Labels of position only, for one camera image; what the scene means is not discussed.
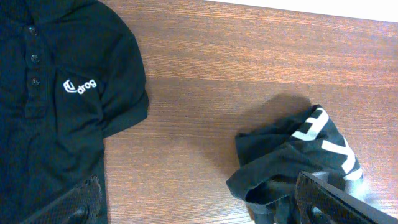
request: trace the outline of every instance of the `wood grain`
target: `wood grain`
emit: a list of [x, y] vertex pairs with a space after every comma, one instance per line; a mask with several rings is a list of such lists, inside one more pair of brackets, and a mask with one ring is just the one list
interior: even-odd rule
[[106, 139], [111, 223], [252, 223], [234, 135], [325, 107], [398, 217], [398, 24], [205, 1], [103, 1], [140, 46], [149, 117]]

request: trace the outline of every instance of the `shirt logo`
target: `shirt logo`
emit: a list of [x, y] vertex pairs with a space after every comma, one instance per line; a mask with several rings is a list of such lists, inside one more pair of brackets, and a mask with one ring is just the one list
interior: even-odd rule
[[82, 95], [89, 88], [97, 87], [97, 83], [94, 80], [90, 80], [83, 85], [78, 86], [78, 88], [76, 89], [73, 83], [70, 80], [67, 80], [63, 83], [63, 87], [65, 88], [65, 91], [67, 93], [79, 93], [80, 95]]

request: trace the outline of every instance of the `black garment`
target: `black garment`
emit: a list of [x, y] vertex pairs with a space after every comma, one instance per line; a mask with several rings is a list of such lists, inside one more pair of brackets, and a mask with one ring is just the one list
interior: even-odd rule
[[227, 185], [256, 223], [299, 223], [294, 187], [300, 171], [337, 173], [327, 180], [349, 193], [362, 170], [345, 138], [319, 105], [250, 134], [236, 136], [241, 168]]
[[136, 40], [95, 0], [0, 1], [0, 222], [97, 175], [103, 138], [147, 116]]

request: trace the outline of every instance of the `shirt button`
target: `shirt button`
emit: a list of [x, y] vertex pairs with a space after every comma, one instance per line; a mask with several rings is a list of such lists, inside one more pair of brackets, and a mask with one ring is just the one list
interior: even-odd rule
[[40, 61], [38, 55], [32, 55], [32, 56], [30, 56], [30, 60], [31, 60], [33, 63], [38, 63], [38, 62]]
[[38, 86], [40, 84], [40, 80], [38, 78], [33, 78], [32, 79], [32, 85], [33, 86]]
[[35, 27], [29, 27], [29, 32], [30, 32], [30, 34], [32, 34], [32, 35], [37, 35], [37, 30], [36, 30]]

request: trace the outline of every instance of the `white floor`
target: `white floor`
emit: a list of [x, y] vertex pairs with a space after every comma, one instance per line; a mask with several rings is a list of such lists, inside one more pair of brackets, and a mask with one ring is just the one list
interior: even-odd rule
[[396, 0], [207, 0], [332, 16], [398, 22]]

